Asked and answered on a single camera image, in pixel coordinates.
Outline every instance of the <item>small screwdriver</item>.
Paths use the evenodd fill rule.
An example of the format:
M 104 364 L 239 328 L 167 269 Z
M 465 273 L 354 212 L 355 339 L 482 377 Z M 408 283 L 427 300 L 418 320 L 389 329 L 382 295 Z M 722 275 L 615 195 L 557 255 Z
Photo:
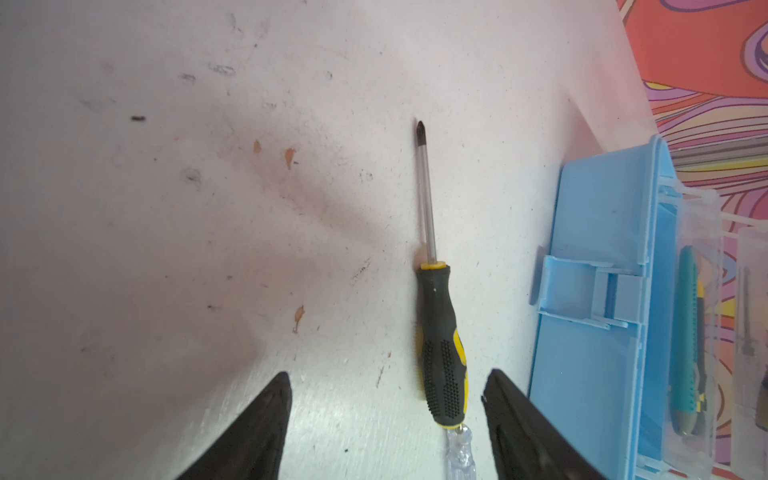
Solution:
M 422 378 L 427 406 L 443 428 L 456 429 L 467 412 L 469 382 L 467 358 L 456 329 L 456 314 L 448 293 L 451 267 L 437 261 L 432 192 L 429 187 L 427 136 L 424 124 L 416 127 L 416 161 L 427 240 L 427 262 L 419 270 L 424 305 L 422 310 Z

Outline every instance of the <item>paint chip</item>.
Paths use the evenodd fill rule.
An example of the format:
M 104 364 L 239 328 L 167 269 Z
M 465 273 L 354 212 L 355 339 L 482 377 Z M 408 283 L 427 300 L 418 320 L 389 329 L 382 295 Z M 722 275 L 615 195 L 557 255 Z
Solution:
M 296 148 L 289 148 L 286 150 L 286 153 L 284 155 L 286 159 L 286 165 L 288 165 L 288 170 L 290 170 L 290 166 L 293 164 L 293 154 L 296 153 Z
M 301 321 L 301 317 L 304 316 L 304 305 L 300 306 L 299 309 L 296 311 L 296 315 L 293 316 L 293 319 L 296 321 L 296 325 L 293 327 L 293 332 L 298 335 L 299 334 L 299 322 Z

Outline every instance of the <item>table surface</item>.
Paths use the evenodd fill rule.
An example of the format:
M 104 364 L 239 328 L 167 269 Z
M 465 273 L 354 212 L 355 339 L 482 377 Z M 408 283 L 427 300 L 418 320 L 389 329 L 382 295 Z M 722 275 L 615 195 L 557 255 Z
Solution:
M 281 478 L 444 478 L 418 118 L 495 478 L 480 395 L 528 387 L 560 167 L 656 131 L 615 2 L 0 12 L 0 477 L 173 478 L 286 370 Z

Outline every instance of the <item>metal shaft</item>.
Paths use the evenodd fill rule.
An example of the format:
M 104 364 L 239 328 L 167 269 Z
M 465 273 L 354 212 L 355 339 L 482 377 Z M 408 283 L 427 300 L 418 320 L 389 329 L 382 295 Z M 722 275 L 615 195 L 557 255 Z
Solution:
M 424 231 L 427 236 L 427 263 L 437 263 L 435 248 L 435 222 L 432 219 L 432 190 L 429 187 L 429 160 L 427 158 L 426 135 L 424 124 L 419 122 L 419 143 L 423 137 L 424 143 L 416 147 L 416 161 L 419 163 L 419 180 L 421 181 L 422 208 L 424 209 Z

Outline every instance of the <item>textured rubber grip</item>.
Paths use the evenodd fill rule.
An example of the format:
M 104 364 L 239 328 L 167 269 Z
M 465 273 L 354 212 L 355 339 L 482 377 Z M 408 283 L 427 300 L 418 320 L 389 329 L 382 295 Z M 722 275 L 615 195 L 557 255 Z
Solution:
M 435 421 L 448 428 L 461 425 L 466 411 L 467 366 L 456 334 L 456 314 L 448 292 L 451 268 L 420 270 L 422 311 L 422 377 L 427 405 Z

